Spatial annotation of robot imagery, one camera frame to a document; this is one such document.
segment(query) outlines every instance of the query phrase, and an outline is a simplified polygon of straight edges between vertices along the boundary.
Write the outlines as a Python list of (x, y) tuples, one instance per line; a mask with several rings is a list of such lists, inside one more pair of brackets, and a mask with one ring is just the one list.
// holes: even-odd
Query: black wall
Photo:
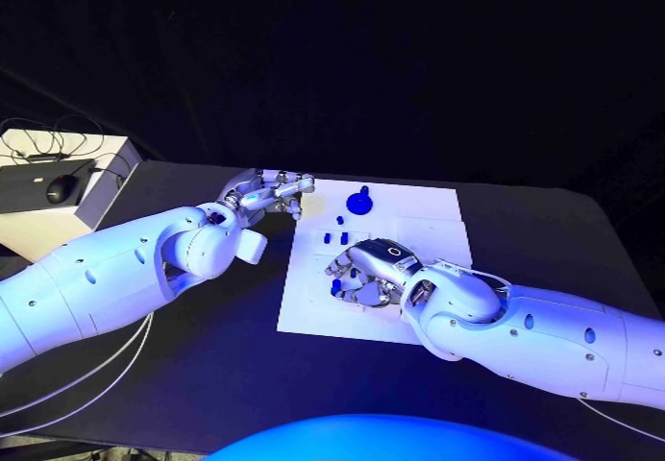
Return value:
[(175, 162), (571, 188), (656, 293), (662, 18), (627, 2), (4, 2), (0, 115), (82, 113)]

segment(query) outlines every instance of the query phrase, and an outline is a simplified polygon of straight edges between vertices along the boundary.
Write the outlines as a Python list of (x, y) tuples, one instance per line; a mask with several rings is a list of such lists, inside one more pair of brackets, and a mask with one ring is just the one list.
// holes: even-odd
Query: paper sheet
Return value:
[[(373, 202), (364, 216), (346, 209), (350, 194), (369, 188)], [(419, 344), (399, 306), (372, 308), (344, 303), (330, 294), (333, 278), (323, 273), (344, 248), (367, 238), (389, 238), (415, 252), (425, 263), (439, 257), (471, 267), (467, 230), (454, 189), (372, 182), (315, 181), (315, 192), (302, 194), (291, 260), (276, 330), (292, 333)], [(343, 225), (336, 223), (341, 216)], [(340, 233), (349, 232), (341, 245)], [(331, 234), (330, 244), (324, 243)], [(343, 289), (357, 279), (341, 278)]]

